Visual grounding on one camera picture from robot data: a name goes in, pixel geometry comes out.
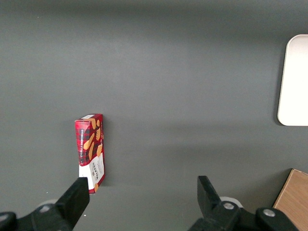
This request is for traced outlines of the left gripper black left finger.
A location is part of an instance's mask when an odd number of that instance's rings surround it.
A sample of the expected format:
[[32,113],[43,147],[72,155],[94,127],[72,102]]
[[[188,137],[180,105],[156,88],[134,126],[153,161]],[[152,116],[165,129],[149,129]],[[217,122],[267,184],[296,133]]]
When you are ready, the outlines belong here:
[[0,214],[2,231],[72,231],[90,201],[88,179],[78,178],[55,203],[45,203],[18,218],[14,212]]

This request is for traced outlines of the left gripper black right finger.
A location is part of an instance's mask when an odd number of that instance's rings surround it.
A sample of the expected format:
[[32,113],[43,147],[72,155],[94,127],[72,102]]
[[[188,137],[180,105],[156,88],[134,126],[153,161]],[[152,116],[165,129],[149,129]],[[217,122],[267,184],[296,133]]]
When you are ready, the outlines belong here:
[[221,200],[207,176],[197,180],[197,200],[203,217],[191,231],[296,231],[295,224],[280,210],[261,207],[254,214],[230,200]]

